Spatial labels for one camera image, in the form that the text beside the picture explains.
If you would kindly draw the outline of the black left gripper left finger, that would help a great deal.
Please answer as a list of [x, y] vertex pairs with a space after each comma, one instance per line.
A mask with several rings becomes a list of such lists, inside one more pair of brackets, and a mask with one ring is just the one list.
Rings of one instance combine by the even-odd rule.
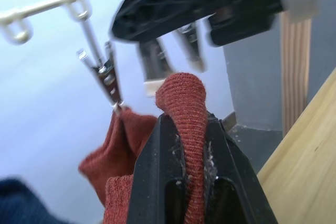
[[183, 223], [187, 205], [181, 138], [173, 120], [160, 115], [136, 160], [128, 223]]

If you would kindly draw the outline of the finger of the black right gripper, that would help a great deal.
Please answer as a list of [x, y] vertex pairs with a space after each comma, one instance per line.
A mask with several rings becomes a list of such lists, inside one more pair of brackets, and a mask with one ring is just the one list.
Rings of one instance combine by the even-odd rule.
[[274, 14], [245, 15], [232, 8], [218, 8], [209, 13], [209, 36], [213, 45], [225, 46], [268, 31], [274, 19]]
[[228, 0], [124, 0], [111, 24], [111, 34], [124, 41], [147, 42], [212, 16]]

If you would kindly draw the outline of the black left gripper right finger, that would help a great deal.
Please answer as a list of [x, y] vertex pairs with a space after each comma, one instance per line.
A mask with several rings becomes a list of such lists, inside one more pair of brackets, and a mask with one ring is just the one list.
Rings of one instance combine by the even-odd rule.
[[205, 223], [277, 223], [247, 156], [207, 114], [204, 146]]

